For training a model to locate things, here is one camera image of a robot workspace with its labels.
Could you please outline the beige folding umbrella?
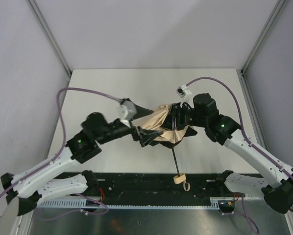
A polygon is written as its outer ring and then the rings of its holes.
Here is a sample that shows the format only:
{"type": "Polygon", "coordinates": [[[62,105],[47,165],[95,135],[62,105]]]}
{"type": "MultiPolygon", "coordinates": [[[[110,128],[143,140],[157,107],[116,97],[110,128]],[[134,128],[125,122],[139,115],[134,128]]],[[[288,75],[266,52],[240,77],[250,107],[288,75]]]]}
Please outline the beige folding umbrella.
{"type": "Polygon", "coordinates": [[[197,131],[192,126],[186,126],[183,130],[171,130],[171,110],[172,104],[165,104],[158,106],[154,113],[146,116],[147,119],[141,123],[141,127],[145,130],[162,131],[163,134],[157,137],[149,145],[162,145],[172,151],[177,175],[174,176],[173,181],[176,185],[182,184],[184,191],[188,192],[191,188],[190,183],[186,180],[186,174],[179,171],[178,162],[174,148],[181,143],[186,137],[193,137],[197,135],[197,131]]]}

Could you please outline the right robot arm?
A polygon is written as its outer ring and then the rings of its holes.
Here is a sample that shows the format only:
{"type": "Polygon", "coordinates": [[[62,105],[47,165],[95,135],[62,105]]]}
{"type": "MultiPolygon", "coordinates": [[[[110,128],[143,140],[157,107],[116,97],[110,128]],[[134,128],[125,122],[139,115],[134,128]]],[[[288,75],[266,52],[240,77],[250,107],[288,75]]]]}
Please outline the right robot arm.
{"type": "Polygon", "coordinates": [[[287,213],[293,206],[293,167],[254,143],[246,135],[241,122],[220,114],[215,100],[208,93],[193,95],[181,89],[177,93],[181,102],[174,111],[175,127],[204,128],[211,141],[238,154],[261,175],[258,178],[226,170],[220,175],[226,188],[264,199],[276,212],[287,213]]]}

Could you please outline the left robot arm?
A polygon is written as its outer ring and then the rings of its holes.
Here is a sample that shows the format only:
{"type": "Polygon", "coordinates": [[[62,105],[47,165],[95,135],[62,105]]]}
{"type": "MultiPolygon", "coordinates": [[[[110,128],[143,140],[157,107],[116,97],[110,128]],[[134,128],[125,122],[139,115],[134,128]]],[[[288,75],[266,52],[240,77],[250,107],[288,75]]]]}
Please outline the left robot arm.
{"type": "Polygon", "coordinates": [[[88,196],[98,189],[98,180],[90,170],[57,180],[66,169],[86,163],[101,152],[100,145],[131,135],[142,147],[149,145],[162,131],[134,126],[136,105],[126,99],[120,105],[120,118],[108,123],[102,113],[94,112],[81,124],[81,131],[68,140],[58,154],[21,174],[6,173],[1,183],[8,204],[16,203],[16,216],[27,214],[43,202],[80,194],[88,196]]]}

